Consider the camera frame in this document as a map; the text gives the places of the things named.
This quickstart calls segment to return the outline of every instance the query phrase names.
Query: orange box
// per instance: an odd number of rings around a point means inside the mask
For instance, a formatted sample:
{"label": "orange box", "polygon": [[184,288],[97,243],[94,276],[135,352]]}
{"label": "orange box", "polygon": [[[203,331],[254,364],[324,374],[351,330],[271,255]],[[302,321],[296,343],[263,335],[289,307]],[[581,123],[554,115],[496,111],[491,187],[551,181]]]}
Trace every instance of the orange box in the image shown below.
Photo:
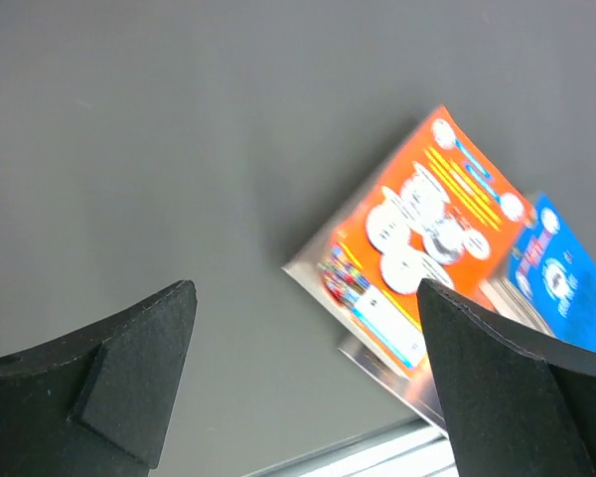
{"label": "orange box", "polygon": [[415,293],[436,279],[477,298],[532,206],[440,106],[331,236],[325,287],[408,376],[426,359]]}

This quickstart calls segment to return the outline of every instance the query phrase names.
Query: gray table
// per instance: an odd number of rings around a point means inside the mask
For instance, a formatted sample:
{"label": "gray table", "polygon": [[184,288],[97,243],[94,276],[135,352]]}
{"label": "gray table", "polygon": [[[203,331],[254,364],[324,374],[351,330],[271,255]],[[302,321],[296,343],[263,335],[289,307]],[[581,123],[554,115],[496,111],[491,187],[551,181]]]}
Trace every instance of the gray table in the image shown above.
{"label": "gray table", "polygon": [[188,277],[155,475],[238,475],[405,417],[279,266],[442,101],[596,257],[591,3],[1,0],[0,354]]}

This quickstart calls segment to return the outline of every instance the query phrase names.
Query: printed illustration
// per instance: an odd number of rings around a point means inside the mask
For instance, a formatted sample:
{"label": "printed illustration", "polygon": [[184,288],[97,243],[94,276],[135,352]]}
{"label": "printed illustration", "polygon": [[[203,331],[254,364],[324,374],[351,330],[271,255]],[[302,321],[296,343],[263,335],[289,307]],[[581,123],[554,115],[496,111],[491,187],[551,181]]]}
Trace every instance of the printed illustration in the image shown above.
{"label": "printed illustration", "polygon": [[425,359],[416,291],[431,278],[473,296],[510,252],[531,205],[435,110],[389,158],[331,237],[325,288],[411,374]]}
{"label": "printed illustration", "polygon": [[545,195],[534,207],[508,279],[556,338],[596,352],[596,264]]}

